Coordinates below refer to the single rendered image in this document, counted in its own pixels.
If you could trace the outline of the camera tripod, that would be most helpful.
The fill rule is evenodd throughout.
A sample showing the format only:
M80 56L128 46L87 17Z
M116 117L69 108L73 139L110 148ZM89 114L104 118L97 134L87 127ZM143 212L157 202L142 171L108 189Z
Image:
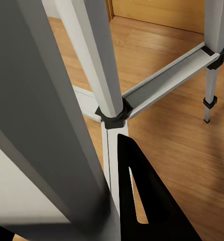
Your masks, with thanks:
M54 3L92 92L71 84L42 0L0 0L0 226L27 241L121 241L118 134L204 68L210 122L224 0L205 0L203 43L123 94L105 0ZM101 123L104 172L83 116Z

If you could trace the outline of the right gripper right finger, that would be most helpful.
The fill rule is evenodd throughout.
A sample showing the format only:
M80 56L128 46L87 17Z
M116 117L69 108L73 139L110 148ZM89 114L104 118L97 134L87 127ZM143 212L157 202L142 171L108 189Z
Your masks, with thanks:
M202 241L137 143L118 134L121 241ZM131 168L149 224L137 221Z

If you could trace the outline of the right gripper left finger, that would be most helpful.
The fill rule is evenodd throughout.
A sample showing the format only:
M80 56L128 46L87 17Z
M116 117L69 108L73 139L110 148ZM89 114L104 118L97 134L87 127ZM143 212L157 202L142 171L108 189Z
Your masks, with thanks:
M0 241L13 241L15 233L0 226Z

